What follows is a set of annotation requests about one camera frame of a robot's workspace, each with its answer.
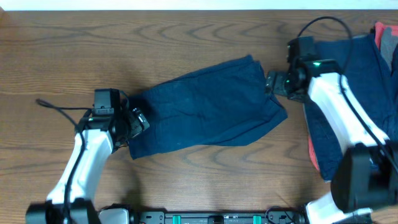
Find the navy blue trousers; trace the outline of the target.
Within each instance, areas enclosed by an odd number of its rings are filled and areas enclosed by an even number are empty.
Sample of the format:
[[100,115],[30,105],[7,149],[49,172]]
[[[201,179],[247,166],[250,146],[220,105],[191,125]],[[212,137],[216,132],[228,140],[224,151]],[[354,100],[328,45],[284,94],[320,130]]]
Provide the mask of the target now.
[[287,119],[251,55],[161,83],[130,101],[150,124],[129,141],[133,159],[196,145],[247,146]]

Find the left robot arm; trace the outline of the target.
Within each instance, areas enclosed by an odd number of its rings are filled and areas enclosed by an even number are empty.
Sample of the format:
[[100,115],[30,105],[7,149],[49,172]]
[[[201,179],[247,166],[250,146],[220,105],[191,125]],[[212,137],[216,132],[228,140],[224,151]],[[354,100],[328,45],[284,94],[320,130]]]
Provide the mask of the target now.
[[75,145],[63,174],[45,202],[32,203],[26,223],[139,223],[128,205],[96,210],[94,198],[108,157],[146,129],[139,108],[131,108],[125,92],[95,90],[94,105],[74,122]]

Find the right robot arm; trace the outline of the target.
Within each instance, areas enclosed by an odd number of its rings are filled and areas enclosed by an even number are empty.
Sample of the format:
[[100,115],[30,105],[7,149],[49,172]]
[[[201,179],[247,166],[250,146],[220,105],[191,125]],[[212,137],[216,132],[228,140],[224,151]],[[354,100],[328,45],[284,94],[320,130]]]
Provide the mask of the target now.
[[367,115],[338,62],[319,58],[312,37],[297,37],[287,48],[289,69],[269,71],[266,93],[313,101],[343,150],[331,191],[306,204],[295,221],[368,222],[373,210],[397,205],[397,143]]

